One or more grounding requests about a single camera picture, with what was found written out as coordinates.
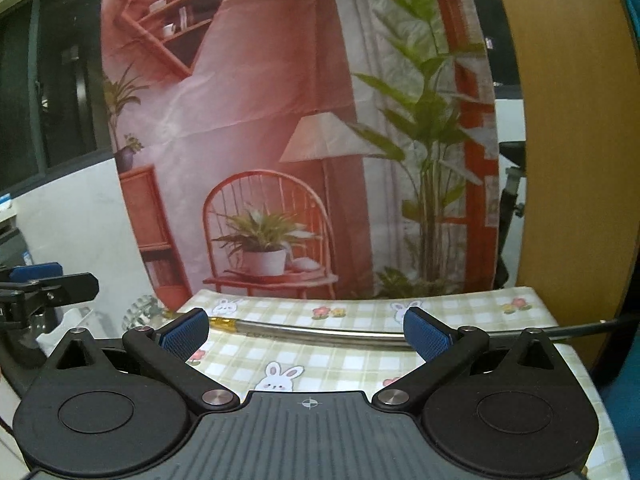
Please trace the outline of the brown wooden board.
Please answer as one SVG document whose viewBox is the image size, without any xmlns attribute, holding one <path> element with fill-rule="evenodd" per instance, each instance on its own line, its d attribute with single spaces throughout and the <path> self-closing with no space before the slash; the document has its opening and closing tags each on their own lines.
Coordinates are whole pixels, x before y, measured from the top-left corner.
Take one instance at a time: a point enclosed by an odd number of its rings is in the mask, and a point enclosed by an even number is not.
<svg viewBox="0 0 640 480">
<path fill-rule="evenodd" d="M 524 96 L 518 282 L 563 325 L 616 315 L 639 246 L 639 57 L 622 0 L 502 0 Z"/>
</svg>

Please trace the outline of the steel gold telescopic pole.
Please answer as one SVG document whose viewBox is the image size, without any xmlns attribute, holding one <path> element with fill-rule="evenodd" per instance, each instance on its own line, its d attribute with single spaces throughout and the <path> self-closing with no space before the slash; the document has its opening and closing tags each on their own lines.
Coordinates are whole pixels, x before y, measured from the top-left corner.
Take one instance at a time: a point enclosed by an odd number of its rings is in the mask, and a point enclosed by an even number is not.
<svg viewBox="0 0 640 480">
<path fill-rule="evenodd" d="M 572 325 L 543 327 L 552 341 L 611 333 L 620 325 L 620 319 L 601 320 L 599 322 Z M 357 347 L 408 347 L 405 336 L 397 332 L 369 332 L 368 330 L 334 330 L 333 328 L 312 328 L 293 325 L 279 325 L 237 318 L 221 318 L 211 316 L 209 326 L 213 330 L 222 330 L 229 334 L 241 334 L 252 337 L 279 338 L 290 341 L 306 342 L 306 344 L 335 344 L 338 346 Z"/>
</svg>

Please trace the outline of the plaid bunny tablecloth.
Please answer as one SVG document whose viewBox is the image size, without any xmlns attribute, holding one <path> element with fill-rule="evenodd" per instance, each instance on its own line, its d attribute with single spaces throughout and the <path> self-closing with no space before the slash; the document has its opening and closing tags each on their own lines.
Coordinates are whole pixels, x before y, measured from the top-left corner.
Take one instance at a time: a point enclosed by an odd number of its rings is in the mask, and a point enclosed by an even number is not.
<svg viewBox="0 0 640 480">
<path fill-rule="evenodd" d="M 451 327 L 473 325 L 485 332 L 519 333 L 556 323 L 530 287 L 367 300 L 247 297 L 202 289 L 180 310 L 201 308 L 212 318 L 319 333 L 310 341 L 296 341 L 276 330 L 262 336 L 210 330 L 189 362 L 238 396 L 273 386 L 294 392 L 360 390 L 372 396 L 423 362 L 400 339 L 412 307 Z"/>
</svg>

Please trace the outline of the dark window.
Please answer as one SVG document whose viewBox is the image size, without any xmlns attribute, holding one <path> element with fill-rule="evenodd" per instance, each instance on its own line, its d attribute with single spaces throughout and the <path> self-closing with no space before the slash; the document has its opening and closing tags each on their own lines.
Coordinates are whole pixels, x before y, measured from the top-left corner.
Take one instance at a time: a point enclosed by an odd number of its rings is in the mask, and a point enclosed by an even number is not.
<svg viewBox="0 0 640 480">
<path fill-rule="evenodd" d="M 101 0 L 24 0 L 2 14 L 3 193 L 112 158 L 102 84 Z"/>
</svg>

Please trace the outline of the printed room backdrop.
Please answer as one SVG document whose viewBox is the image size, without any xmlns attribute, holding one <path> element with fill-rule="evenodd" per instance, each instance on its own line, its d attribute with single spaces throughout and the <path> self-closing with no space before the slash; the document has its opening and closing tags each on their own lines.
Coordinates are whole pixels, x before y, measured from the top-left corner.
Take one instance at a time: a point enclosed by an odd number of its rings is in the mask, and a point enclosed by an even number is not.
<svg viewBox="0 0 640 480">
<path fill-rule="evenodd" d="M 163 302 L 490 288 L 498 136 L 474 0 L 101 0 L 108 130 Z"/>
</svg>

